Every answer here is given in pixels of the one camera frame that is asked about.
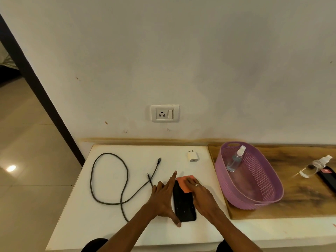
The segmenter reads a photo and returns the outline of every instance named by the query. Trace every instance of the forearm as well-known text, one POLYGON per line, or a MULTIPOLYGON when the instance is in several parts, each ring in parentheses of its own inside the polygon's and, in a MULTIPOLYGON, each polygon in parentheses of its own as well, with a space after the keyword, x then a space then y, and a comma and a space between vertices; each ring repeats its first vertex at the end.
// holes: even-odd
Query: forearm
POLYGON ((98 252, 131 251, 144 229, 155 217, 156 216, 149 205, 143 205, 136 215, 115 235, 113 235, 113 237, 106 242, 105 245, 98 250, 98 252))
POLYGON ((234 252, 262 251, 253 241, 236 228, 221 210, 210 216, 209 221, 216 227, 234 252))

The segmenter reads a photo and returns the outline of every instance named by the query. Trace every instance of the white wall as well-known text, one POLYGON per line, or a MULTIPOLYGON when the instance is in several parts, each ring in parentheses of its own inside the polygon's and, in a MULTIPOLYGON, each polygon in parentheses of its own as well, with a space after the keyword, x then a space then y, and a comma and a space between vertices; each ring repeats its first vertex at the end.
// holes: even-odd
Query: white wall
POLYGON ((336 143, 335 8, 336 0, 0 0, 77 142, 336 143), (180 122, 151 122, 151 104, 179 104, 180 122))

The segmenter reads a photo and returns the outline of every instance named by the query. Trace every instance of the orange cloth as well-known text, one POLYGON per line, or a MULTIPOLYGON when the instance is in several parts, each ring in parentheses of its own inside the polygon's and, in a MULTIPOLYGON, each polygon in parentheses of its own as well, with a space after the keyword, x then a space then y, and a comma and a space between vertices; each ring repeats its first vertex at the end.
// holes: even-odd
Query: orange cloth
POLYGON ((176 180, 178 181, 178 184, 180 185, 180 188, 183 190, 183 192, 190 193, 191 190, 187 187, 187 185, 184 182, 187 178, 194 179, 195 177, 193 175, 183 176, 183 177, 176 178, 176 180))

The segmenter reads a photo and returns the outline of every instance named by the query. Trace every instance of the white tabletop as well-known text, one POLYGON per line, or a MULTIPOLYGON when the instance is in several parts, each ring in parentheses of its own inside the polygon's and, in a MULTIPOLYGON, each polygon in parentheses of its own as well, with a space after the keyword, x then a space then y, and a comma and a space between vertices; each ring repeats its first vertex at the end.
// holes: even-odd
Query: white tabletop
MULTIPOLYGON (((161 157, 162 161, 153 178, 154 183, 166 183, 174 170, 177 170, 178 177, 194 175, 212 192, 220 208, 228 215, 207 147, 96 145, 90 151, 46 250, 81 249, 95 238, 110 238, 125 225, 119 205, 99 204, 90 193, 93 162, 104 152, 117 154, 128 166, 129 182, 123 200, 127 200, 148 180, 147 172, 153 173, 157 160, 161 157), (191 150, 197 152, 198 162, 188 162, 187 152, 191 150)), ((104 155, 97 161, 93 188, 99 200, 119 202, 125 181, 126 170, 120 160, 104 155)), ((131 201, 124 204, 128 219, 149 199, 150 193, 151 186, 147 184, 131 201)), ((336 242, 336 227, 333 225, 336 224, 336 217, 247 219, 232 222, 261 247, 336 242)), ((142 233, 136 246, 166 245, 153 247, 155 251, 160 248, 165 251, 205 251, 216 248, 216 244, 222 239, 214 226, 197 212, 196 221, 184 222, 181 228, 177 228, 168 218, 156 217, 142 233)))

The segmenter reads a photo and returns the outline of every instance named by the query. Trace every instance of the purple basket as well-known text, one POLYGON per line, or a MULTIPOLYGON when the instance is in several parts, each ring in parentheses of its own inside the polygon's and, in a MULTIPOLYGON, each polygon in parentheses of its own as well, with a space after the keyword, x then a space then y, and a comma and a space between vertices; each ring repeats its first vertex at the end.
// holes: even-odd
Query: purple basket
POLYGON ((282 183, 270 163, 257 148, 248 143, 231 141, 223 144, 215 169, 223 194, 237 208, 254 210, 277 202, 284 195, 282 183), (224 163, 242 145, 246 147, 243 160, 238 169, 229 172, 224 163))

